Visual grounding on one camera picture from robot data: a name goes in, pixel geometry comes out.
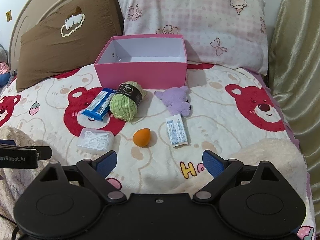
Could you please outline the pink cardboard box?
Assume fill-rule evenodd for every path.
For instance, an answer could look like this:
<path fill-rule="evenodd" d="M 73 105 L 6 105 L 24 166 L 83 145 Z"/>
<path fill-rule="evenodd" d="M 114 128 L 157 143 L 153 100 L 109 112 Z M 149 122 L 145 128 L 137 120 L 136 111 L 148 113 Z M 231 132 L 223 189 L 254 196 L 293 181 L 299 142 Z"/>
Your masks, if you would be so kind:
<path fill-rule="evenodd" d="M 94 67 L 104 88 L 135 81 L 143 89 L 185 85 L 187 54 L 182 35 L 142 34 L 110 38 Z"/>

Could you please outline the stuffed toys pile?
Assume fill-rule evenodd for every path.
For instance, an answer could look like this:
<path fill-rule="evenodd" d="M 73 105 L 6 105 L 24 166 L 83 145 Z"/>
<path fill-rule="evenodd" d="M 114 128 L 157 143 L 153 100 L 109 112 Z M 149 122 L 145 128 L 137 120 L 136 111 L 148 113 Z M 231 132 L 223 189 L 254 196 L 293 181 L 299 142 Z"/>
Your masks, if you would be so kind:
<path fill-rule="evenodd" d="M 14 75 L 14 71 L 9 66 L 8 52 L 0 45 L 0 75 L 1 75 L 1 89 L 7 86 Z"/>

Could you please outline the brown embroidered pillow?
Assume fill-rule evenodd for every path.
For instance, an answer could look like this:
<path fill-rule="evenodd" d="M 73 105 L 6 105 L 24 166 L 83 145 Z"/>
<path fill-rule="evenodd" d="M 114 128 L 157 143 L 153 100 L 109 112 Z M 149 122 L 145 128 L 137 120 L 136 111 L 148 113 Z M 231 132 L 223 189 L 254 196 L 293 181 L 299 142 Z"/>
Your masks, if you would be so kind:
<path fill-rule="evenodd" d="M 16 89 L 93 64 L 113 36 L 121 35 L 117 0 L 72 0 L 21 37 Z"/>

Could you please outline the blue wet wipes pack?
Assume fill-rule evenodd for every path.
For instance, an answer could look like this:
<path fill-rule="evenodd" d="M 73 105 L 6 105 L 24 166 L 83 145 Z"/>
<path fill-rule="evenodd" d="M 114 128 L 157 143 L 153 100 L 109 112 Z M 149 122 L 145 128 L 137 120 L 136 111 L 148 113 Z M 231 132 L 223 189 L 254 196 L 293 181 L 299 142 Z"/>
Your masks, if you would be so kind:
<path fill-rule="evenodd" d="M 116 90 L 103 88 L 81 114 L 94 120 L 103 121 L 105 115 L 110 110 L 110 102 L 115 94 Z"/>

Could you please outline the pink checkered pillow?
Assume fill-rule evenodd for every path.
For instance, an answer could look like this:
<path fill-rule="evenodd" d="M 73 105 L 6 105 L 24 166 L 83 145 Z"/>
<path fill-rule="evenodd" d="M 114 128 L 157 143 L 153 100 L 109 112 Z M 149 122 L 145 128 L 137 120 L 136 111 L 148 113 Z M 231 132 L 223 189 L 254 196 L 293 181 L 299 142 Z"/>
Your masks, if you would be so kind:
<path fill-rule="evenodd" d="M 124 34 L 182 35 L 191 62 L 265 75 L 264 0 L 118 0 Z"/>

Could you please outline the beige bed headboard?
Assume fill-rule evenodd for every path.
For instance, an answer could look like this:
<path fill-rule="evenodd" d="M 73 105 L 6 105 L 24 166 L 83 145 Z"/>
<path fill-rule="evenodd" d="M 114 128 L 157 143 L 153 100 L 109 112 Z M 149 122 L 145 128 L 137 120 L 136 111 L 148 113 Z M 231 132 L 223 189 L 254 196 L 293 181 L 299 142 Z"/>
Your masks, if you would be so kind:
<path fill-rule="evenodd" d="M 10 39 L 9 66 L 12 70 L 18 68 L 21 36 L 70 1 L 71 0 L 27 0 L 17 17 Z"/>

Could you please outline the green yarn ball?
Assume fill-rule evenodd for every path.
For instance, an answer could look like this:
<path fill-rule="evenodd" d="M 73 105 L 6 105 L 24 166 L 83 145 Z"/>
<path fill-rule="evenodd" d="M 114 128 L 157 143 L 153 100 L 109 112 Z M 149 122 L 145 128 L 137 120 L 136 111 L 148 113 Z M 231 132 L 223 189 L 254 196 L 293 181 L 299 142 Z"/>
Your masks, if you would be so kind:
<path fill-rule="evenodd" d="M 121 83 L 110 101 L 111 113 L 116 119 L 131 122 L 146 94 L 146 90 L 135 81 Z"/>

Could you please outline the orange makeup sponge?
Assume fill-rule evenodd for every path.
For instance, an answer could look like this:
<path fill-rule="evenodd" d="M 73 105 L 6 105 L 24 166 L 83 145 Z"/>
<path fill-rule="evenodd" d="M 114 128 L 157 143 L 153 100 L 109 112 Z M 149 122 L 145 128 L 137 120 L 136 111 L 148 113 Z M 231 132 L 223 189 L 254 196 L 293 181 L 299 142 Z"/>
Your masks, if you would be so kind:
<path fill-rule="evenodd" d="M 148 128 L 138 130 L 133 135 L 133 142 L 139 147 L 145 147 L 148 145 L 151 139 L 151 131 Z"/>

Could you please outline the cream fluffy blanket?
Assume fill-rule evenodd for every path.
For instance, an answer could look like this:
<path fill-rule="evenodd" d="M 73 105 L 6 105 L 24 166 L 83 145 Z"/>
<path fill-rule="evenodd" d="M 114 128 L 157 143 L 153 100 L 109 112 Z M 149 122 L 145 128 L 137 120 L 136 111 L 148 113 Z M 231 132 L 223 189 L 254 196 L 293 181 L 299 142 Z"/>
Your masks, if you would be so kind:
<path fill-rule="evenodd" d="M 263 139 L 242 150 L 232 153 L 227 159 L 238 159 L 245 165 L 258 165 L 262 160 L 270 161 L 296 190 L 302 200 L 306 199 L 308 175 L 305 160 L 298 148 L 287 139 Z M 186 180 L 169 193 L 195 194 L 213 177 L 204 170 Z"/>

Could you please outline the clear floss pick box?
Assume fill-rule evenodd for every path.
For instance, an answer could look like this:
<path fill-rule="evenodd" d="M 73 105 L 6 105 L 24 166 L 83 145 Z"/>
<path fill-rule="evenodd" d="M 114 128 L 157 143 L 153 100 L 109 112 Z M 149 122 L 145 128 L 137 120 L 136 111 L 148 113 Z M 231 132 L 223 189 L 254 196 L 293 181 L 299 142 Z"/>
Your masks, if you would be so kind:
<path fill-rule="evenodd" d="M 112 132 L 83 128 L 78 138 L 77 147 L 90 154 L 103 155 L 111 150 L 113 141 Z"/>

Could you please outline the bear print blanket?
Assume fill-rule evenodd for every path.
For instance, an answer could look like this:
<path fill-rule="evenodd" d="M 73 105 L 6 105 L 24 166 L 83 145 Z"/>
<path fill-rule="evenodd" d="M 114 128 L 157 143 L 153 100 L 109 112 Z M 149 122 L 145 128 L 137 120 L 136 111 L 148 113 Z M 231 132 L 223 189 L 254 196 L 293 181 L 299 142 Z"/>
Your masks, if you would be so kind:
<path fill-rule="evenodd" d="M 46 79 L 22 92 L 12 82 L 1 93 L 1 137 L 18 145 L 50 146 L 54 160 L 74 165 L 81 159 L 97 157 L 77 147 L 83 128 L 112 132 L 118 163 L 107 180 L 125 194 L 169 193 L 205 170 L 205 150 L 227 159 L 263 139 L 287 139 L 297 147 L 259 76 L 244 69 L 190 65 L 187 86 L 191 112 L 183 124 L 188 144 L 180 147 L 171 145 L 166 125 L 170 113 L 151 90 L 131 122 L 112 114 L 103 121 L 81 114 L 101 91 L 92 65 Z M 151 139 L 147 146 L 139 147 L 133 135 L 143 128 L 151 131 Z M 298 234 L 301 239 L 315 239 L 307 175 L 306 218 Z"/>

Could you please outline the gold satin curtain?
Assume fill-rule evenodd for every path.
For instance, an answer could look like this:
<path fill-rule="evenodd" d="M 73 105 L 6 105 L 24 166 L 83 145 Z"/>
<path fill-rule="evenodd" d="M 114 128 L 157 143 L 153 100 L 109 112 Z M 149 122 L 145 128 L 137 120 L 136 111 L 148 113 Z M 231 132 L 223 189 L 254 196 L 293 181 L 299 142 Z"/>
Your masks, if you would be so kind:
<path fill-rule="evenodd" d="M 269 50 L 274 98 L 299 140 L 319 222 L 319 0 L 281 0 Z"/>

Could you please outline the purple plush toy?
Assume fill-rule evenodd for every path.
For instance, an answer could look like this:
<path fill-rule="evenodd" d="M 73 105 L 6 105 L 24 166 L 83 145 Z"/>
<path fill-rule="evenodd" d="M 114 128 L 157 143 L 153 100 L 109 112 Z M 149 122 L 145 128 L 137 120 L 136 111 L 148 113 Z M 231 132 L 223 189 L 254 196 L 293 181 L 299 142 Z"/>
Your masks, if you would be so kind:
<path fill-rule="evenodd" d="M 188 90 L 189 88 L 187 86 L 172 87 L 164 92 L 156 91 L 154 94 L 164 103 L 172 116 L 179 114 L 183 117 L 187 117 L 191 110 L 187 97 Z"/>

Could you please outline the white tissue packet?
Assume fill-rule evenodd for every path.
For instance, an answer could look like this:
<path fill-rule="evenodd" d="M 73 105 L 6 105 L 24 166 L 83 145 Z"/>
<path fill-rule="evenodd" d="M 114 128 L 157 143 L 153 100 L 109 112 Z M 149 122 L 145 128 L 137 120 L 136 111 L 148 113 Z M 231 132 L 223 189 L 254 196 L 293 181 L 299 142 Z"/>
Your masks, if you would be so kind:
<path fill-rule="evenodd" d="M 180 114 L 166 118 L 166 125 L 170 143 L 173 147 L 188 144 L 188 138 Z"/>

